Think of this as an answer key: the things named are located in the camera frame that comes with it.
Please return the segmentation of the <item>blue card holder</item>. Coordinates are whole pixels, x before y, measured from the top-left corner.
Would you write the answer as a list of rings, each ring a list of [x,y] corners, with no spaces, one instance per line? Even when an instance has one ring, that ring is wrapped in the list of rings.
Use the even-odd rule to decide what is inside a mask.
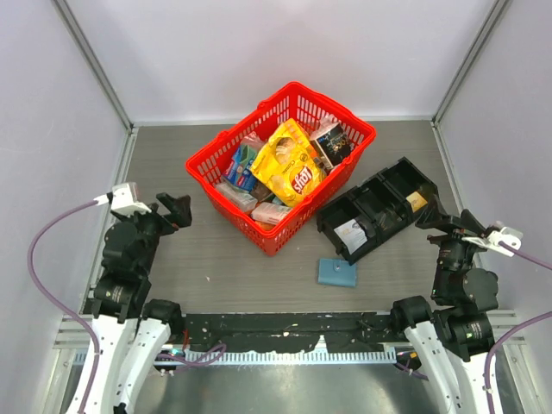
[[[357,267],[346,260],[320,259],[318,262],[317,283],[353,288],[357,284]]]

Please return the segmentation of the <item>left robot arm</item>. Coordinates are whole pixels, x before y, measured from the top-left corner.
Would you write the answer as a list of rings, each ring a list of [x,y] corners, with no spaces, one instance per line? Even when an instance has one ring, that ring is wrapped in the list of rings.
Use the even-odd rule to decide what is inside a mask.
[[[151,204],[120,187],[110,196],[116,222],[104,237],[103,273],[93,291],[91,344],[70,413],[132,413],[165,343],[184,334],[179,304],[152,299],[149,274],[160,238],[191,225],[191,199],[159,193]]]

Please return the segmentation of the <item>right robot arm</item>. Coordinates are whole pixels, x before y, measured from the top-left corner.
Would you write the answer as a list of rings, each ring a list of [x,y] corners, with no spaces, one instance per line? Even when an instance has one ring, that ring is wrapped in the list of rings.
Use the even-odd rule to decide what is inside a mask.
[[[495,361],[487,313],[499,307],[498,277],[474,264],[474,256],[485,252],[480,244],[485,229],[469,210],[448,214],[436,195],[416,225],[440,232],[427,238],[439,248],[434,283],[429,299],[394,302],[390,331],[413,346],[441,413],[501,412],[484,376],[485,363]]]

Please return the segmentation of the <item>gold card in tray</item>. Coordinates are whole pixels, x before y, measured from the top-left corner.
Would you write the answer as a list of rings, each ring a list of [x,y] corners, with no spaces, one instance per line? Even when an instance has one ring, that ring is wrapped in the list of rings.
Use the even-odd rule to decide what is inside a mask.
[[[427,199],[419,191],[412,192],[406,197],[406,200],[409,202],[413,213],[418,212],[428,203]]]

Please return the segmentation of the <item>white card in tray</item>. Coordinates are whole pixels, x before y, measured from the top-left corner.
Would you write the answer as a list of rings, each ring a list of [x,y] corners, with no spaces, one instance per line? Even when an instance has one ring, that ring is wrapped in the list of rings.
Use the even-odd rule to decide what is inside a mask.
[[[367,235],[356,219],[351,219],[334,228],[337,236],[345,244],[348,253],[353,254],[367,243]]]

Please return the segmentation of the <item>clear wrapped packet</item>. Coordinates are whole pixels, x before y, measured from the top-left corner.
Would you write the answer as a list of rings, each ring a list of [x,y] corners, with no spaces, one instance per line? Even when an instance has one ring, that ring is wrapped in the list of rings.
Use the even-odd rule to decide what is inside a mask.
[[[236,190],[227,182],[216,184],[215,189],[243,213],[248,214],[257,207],[258,200],[255,197],[247,192]]]

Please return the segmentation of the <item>black three-compartment tray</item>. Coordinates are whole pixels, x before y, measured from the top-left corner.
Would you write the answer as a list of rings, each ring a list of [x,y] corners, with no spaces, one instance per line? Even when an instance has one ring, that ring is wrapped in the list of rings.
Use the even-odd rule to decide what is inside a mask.
[[[429,202],[438,194],[438,187],[403,157],[324,205],[317,213],[317,230],[329,239],[337,255],[353,265],[419,218],[425,206],[413,213],[406,200],[414,191]],[[367,235],[367,243],[353,254],[334,231],[351,219],[356,219]]]

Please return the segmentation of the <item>blue green packet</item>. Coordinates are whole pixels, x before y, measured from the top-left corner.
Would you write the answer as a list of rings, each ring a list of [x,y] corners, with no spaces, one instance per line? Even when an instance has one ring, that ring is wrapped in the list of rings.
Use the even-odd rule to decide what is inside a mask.
[[[223,173],[223,179],[237,190],[251,192],[257,182],[257,178],[251,173],[253,165],[261,145],[241,144],[234,152],[230,163]]]

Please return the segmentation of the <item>pink wrapped packet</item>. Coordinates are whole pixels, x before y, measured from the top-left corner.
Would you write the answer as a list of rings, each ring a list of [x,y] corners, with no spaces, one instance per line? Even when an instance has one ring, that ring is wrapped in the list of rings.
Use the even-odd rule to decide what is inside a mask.
[[[261,203],[252,212],[253,220],[272,225],[279,224],[290,212],[292,208],[285,205],[273,203]]]

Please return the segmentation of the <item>red plastic shopping basket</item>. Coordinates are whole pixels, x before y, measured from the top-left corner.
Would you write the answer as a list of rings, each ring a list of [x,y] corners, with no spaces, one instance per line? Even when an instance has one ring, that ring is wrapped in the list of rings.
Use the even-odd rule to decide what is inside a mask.
[[[284,121],[294,119],[307,131],[317,128],[319,120],[333,116],[344,127],[351,140],[352,153],[324,180],[320,187],[295,207],[280,224],[264,230],[246,213],[241,212],[215,189],[223,180],[233,154],[244,136],[255,132],[267,139]],[[258,103],[257,108],[230,129],[192,155],[185,163],[186,171],[201,185],[213,207],[254,245],[269,256],[274,256],[310,220],[338,190],[348,182],[366,148],[375,140],[374,126],[360,119],[351,110],[324,94],[292,81],[272,96]]]

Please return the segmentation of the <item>yellow Lays chips bag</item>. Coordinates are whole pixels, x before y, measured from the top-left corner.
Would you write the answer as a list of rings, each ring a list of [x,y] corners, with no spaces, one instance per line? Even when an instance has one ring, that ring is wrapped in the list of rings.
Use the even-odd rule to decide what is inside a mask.
[[[281,123],[269,137],[250,171],[291,208],[301,204],[326,178],[309,136],[292,118]]]

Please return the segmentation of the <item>black snack box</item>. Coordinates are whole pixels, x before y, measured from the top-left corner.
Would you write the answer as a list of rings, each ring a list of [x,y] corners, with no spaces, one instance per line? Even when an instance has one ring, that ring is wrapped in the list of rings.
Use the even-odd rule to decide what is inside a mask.
[[[352,144],[339,122],[321,126],[310,134],[310,143],[316,149],[326,170],[333,170],[352,152]]]

